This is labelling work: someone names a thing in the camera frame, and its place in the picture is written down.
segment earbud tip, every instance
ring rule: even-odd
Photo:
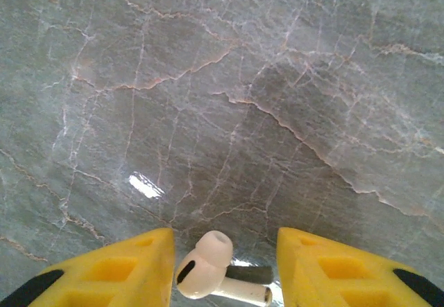
[[[233,257],[233,244],[224,233],[209,231],[196,243],[196,251],[209,264],[227,267]]]

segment marble surface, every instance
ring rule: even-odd
[[[444,287],[443,42],[444,0],[0,0],[0,298],[156,227],[178,261],[220,229],[275,266],[290,226]]]

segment white earbud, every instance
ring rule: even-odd
[[[219,231],[207,232],[179,265],[176,284],[180,293],[190,299],[219,295],[256,306],[270,306],[273,300],[270,288],[225,277],[232,255],[230,238]]]

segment black stripe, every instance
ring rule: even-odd
[[[444,292],[427,278],[403,269],[394,269],[393,272],[431,306],[444,307]]]
[[[31,305],[31,303],[53,285],[63,273],[63,270],[53,270],[30,279],[11,293],[11,295],[0,301],[0,307],[27,307]]]
[[[190,261],[178,275],[178,284],[182,283],[185,277],[193,270],[196,265],[195,261]]]

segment wireless earbud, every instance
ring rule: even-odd
[[[178,267],[176,285],[180,293],[190,299],[219,295],[256,306],[270,306],[270,288],[225,277],[232,255],[230,238],[219,231],[207,232]]]

